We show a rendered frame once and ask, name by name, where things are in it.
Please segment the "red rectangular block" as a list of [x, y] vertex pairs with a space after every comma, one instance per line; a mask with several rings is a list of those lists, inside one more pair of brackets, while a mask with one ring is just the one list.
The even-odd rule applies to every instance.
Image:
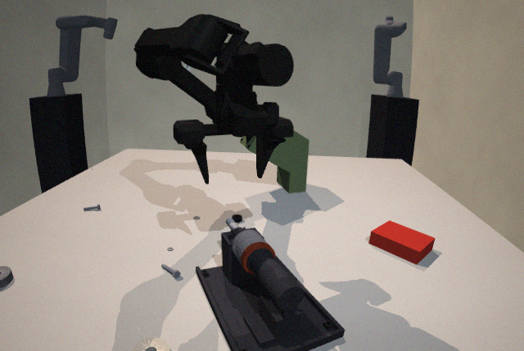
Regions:
[[418, 264], [431, 251], [435, 238], [388, 221], [371, 231], [369, 244]]

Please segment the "red-brown ring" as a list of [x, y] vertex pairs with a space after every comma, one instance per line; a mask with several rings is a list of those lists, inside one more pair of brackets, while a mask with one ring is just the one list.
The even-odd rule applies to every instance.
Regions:
[[255, 250], [257, 250], [257, 249], [260, 249], [260, 248], [268, 249], [268, 250], [270, 250], [270, 251], [272, 252], [274, 258], [275, 258], [275, 256], [276, 256], [276, 255], [275, 255], [275, 252], [274, 252], [274, 250], [273, 250], [273, 248], [272, 248], [270, 245], [268, 245], [267, 243], [264, 243], [264, 242], [256, 242], [256, 243], [251, 244], [251, 245], [249, 245], [248, 247], [246, 247], [246, 249], [243, 251], [242, 256], [241, 256], [241, 263], [242, 263], [243, 268], [244, 268], [248, 273], [253, 274], [253, 275], [255, 275], [255, 274], [253, 273], [253, 271], [251, 271], [251, 270], [247, 267], [246, 261], [247, 261], [249, 255], [250, 255], [253, 251], [255, 251]]

